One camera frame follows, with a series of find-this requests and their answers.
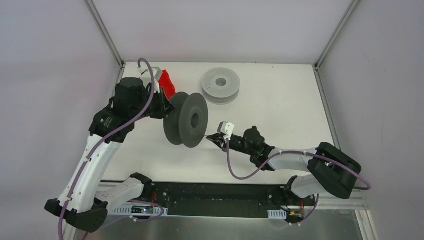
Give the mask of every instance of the white table surface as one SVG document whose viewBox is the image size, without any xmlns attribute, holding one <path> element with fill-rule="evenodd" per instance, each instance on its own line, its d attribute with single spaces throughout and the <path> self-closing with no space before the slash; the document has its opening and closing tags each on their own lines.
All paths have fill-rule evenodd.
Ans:
<svg viewBox="0 0 424 240">
<path fill-rule="evenodd" d="M 200 79 L 207 71 L 224 67 L 235 71 L 241 86 L 228 105 L 207 102 L 206 134 L 217 132 L 220 122 L 235 124 L 234 134 L 257 126 L 265 142 L 284 149 L 308 149 L 321 142 L 333 143 L 324 106 L 311 65 L 242 63 L 151 63 L 167 70 L 177 92 L 201 93 Z M 136 62 L 128 62 L 123 77 L 139 77 Z M 244 177 L 256 167 L 249 156 L 230 152 L 236 175 Z M 195 148 L 168 142 L 163 121 L 142 119 L 135 124 L 111 160 L 103 180 L 125 180 L 141 173 L 153 181 L 185 183 L 285 184 L 293 170 L 260 171 L 248 180 L 234 179 L 227 159 L 213 143 L 203 140 Z"/>
</svg>

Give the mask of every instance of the spool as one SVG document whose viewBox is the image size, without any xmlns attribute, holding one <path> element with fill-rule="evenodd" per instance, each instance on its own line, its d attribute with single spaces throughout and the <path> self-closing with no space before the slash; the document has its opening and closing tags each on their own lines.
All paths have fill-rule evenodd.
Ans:
<svg viewBox="0 0 424 240">
<path fill-rule="evenodd" d="M 168 141 L 173 145 L 184 144 L 194 148 L 203 140 L 208 127 L 208 105 L 200 93 L 190 96 L 177 92 L 170 103 L 175 110 L 163 119 L 163 130 Z"/>
<path fill-rule="evenodd" d="M 233 70 L 217 67 L 205 73 L 201 79 L 204 98 L 216 105 L 226 105 L 239 95 L 240 78 Z"/>
</svg>

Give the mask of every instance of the white wall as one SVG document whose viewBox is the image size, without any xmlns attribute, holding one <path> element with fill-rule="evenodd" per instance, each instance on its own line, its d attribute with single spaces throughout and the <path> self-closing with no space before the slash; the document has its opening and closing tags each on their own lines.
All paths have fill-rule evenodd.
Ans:
<svg viewBox="0 0 424 240">
<path fill-rule="evenodd" d="M 320 71 L 381 240 L 422 239 L 424 1 L 362 1 Z"/>
<path fill-rule="evenodd" d="M 82 0 L 2 0 L 0 56 L 0 239 L 57 239 L 44 204 L 71 178 L 118 65 Z"/>
<path fill-rule="evenodd" d="M 351 0 L 95 0 L 125 61 L 315 63 Z"/>
</svg>

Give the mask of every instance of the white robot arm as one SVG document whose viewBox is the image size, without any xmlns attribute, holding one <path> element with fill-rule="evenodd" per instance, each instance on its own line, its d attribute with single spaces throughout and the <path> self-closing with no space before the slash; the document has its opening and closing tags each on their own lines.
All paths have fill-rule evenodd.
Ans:
<svg viewBox="0 0 424 240">
<path fill-rule="evenodd" d="M 363 180 L 359 176 L 361 165 L 329 143 L 322 142 L 316 148 L 304 150 L 286 150 L 266 144 L 256 126 L 246 130 L 243 136 L 234 135 L 233 129 L 234 124 L 221 122 L 218 133 L 206 136 L 206 139 L 224 152 L 234 150 L 250 155 L 250 162 L 258 167 L 258 171 L 297 170 L 310 173 L 293 176 L 285 186 L 286 191 L 301 199 L 320 193 L 348 199 L 357 179 Z"/>
<path fill-rule="evenodd" d="M 134 129 L 134 122 L 146 117 L 163 119 L 175 110 L 165 93 L 155 90 L 157 81 L 152 82 L 154 86 L 146 89 L 141 79 L 126 77 L 116 85 L 108 106 L 94 116 L 85 152 L 72 179 L 58 198 L 47 201 L 45 210 L 77 229 L 93 233 L 102 226 L 108 212 L 149 193 L 152 180 L 139 173 L 108 191 L 96 194 L 96 189 L 112 157 Z"/>
</svg>

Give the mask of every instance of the purple cable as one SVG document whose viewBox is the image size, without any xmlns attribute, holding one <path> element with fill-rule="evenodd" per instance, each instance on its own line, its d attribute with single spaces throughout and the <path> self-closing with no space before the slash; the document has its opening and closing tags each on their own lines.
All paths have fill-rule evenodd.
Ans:
<svg viewBox="0 0 424 240">
<path fill-rule="evenodd" d="M 86 238 L 87 238 L 88 235 L 89 235 L 89 232 L 86 231 L 85 234 L 84 234 L 84 236 L 81 238 L 81 240 L 86 240 Z"/>
<path fill-rule="evenodd" d="M 310 157 L 314 157 L 314 158 L 321 159 L 321 160 L 324 160 L 326 162 L 332 163 L 332 164 L 346 170 L 348 173 L 352 174 L 355 178 L 359 179 L 361 182 L 363 182 L 366 185 L 366 187 L 354 187 L 354 189 L 358 189 L 358 190 L 370 190 L 371 189 L 371 184 L 367 180 L 365 180 L 362 176 L 360 176 L 359 174 L 357 174 L 353 170 L 349 169 L 347 166 L 341 164 L 340 162 L 337 162 L 337 161 L 335 161 L 331 158 L 325 157 L 325 156 L 321 156 L 321 155 L 317 155 L 317 154 L 313 154 L 313 153 L 309 153 L 309 152 L 304 153 L 303 151 L 294 151 L 294 150 L 282 151 L 282 152 L 279 152 L 279 153 L 276 153 L 276 154 L 270 156 L 266 161 L 264 161 L 262 163 L 262 165 L 260 167 L 258 167 L 252 174 L 250 174 L 248 176 L 245 176 L 245 177 L 236 176 L 233 172 L 233 169 L 231 168 L 231 163 L 230 163 L 230 141 L 228 139 L 226 140 L 226 159 L 227 159 L 227 162 L 228 162 L 228 169 L 229 169 L 229 172 L 231 173 L 231 175 L 235 179 L 238 179 L 238 180 L 246 180 L 246 179 L 253 177 L 273 158 L 275 158 L 279 155 L 284 155 L 284 154 L 307 155 L 307 156 L 310 156 Z"/>
<path fill-rule="evenodd" d="M 91 149 L 91 151 L 88 153 L 87 155 L 87 159 L 90 160 L 90 158 L 92 157 L 92 155 L 94 154 L 94 152 L 97 150 L 97 148 L 106 141 L 106 139 L 112 137 L 114 134 L 118 133 L 119 131 L 121 131 L 122 129 L 128 127 L 130 124 L 134 123 L 135 121 L 137 121 L 141 116 L 143 116 L 143 114 L 147 111 L 147 108 L 150 106 L 150 103 L 152 102 L 153 99 L 153 95 L 155 94 L 155 76 L 153 76 L 153 70 L 152 70 L 152 66 L 150 66 L 150 63 L 145 59 L 145 58 L 140 58 L 138 60 L 138 65 L 140 66 L 140 62 L 143 61 L 146 63 L 147 68 L 150 72 L 150 77 L 151 77 L 151 91 L 150 91 L 150 96 L 148 97 L 147 103 L 146 105 L 143 107 L 143 109 L 140 111 L 139 114 L 137 114 L 133 119 L 131 119 L 130 121 L 128 121 L 127 123 L 125 123 L 124 125 L 118 127 L 117 129 L 111 131 L 109 134 L 107 134 L 106 136 L 104 136 L 102 139 L 100 139 L 100 141 L 98 141 L 98 143 L 96 143 L 96 145 L 94 145 L 94 147 Z M 67 194 L 67 198 L 70 199 L 72 194 L 74 193 L 74 189 L 77 186 L 78 180 L 81 177 L 81 174 L 83 173 L 84 169 L 86 168 L 87 162 L 84 162 L 81 167 L 78 170 L 78 173 L 75 176 L 75 179 L 72 182 L 72 186 L 69 189 L 69 193 Z M 65 203 L 63 204 L 63 208 L 62 211 L 60 212 L 60 217 L 59 217 L 59 224 L 58 224 L 58 228 L 57 231 L 59 233 L 59 240 L 64 240 L 64 233 L 62 232 L 62 224 L 64 222 L 64 217 L 65 217 L 65 211 L 68 207 L 69 204 L 69 200 L 66 200 Z M 87 237 L 88 233 L 86 233 L 84 235 L 84 237 L 82 238 L 82 240 L 84 240 Z"/>
<path fill-rule="evenodd" d="M 160 205 L 156 204 L 156 203 L 146 202 L 146 201 L 138 201 L 138 200 L 130 200 L 129 202 L 130 202 L 130 203 L 145 204 L 145 205 L 149 205 L 149 206 L 153 205 L 153 206 L 155 206 L 155 207 L 157 207 L 157 208 L 160 208 L 160 214 L 159 214 L 159 215 L 157 215 L 157 216 L 154 216 L 154 217 L 151 217 L 151 218 L 148 218 L 148 219 L 137 219 L 137 218 L 134 218 L 134 219 L 135 219 L 137 222 L 139 222 L 139 223 L 145 223 L 145 222 L 154 221 L 154 220 L 156 220 L 156 219 L 160 218 L 160 217 L 161 217 L 161 216 L 165 213 L 164 208 L 163 208 L 162 206 L 160 206 Z M 128 219 L 128 218 L 129 218 L 129 216 L 130 216 L 130 215 L 123 216 L 123 217 L 120 217 L 120 218 L 118 218 L 118 219 L 115 219 L 115 220 L 113 220 L 113 221 L 109 222 L 107 225 L 102 226 L 102 227 L 101 227 L 101 229 L 105 229 L 105 228 L 109 227 L 110 225 L 115 224 L 115 223 L 117 223 L 117 222 L 121 221 L 122 219 Z"/>
<path fill-rule="evenodd" d="M 315 205 L 313 206 L 312 210 L 310 211 L 310 213 L 302 221 L 298 222 L 297 224 L 303 223 L 304 221 L 306 221 L 306 219 L 308 219 L 315 212 L 315 209 L 317 209 L 317 206 L 318 206 L 318 200 L 319 199 L 320 199 L 320 195 L 317 194 L 316 195 L 316 200 L 315 200 Z"/>
</svg>

